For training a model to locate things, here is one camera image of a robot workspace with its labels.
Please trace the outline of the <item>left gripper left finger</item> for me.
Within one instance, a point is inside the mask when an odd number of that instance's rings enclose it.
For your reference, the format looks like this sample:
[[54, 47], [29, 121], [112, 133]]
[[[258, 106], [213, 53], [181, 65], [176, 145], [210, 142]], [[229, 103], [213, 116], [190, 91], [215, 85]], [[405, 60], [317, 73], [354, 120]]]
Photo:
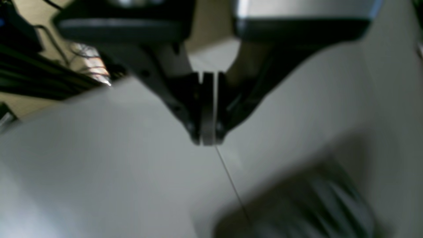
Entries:
[[184, 41], [194, 0], [74, 0], [53, 23], [72, 42], [95, 47], [156, 94], [196, 145], [215, 145], [214, 75], [195, 72]]

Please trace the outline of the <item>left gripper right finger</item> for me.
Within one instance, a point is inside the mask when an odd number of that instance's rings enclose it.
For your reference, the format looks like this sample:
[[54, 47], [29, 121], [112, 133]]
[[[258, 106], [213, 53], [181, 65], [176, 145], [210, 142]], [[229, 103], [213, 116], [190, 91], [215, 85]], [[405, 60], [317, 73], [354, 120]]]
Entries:
[[316, 53], [361, 39], [381, 0], [233, 0], [237, 56], [217, 76], [215, 143], [221, 144], [263, 99]]

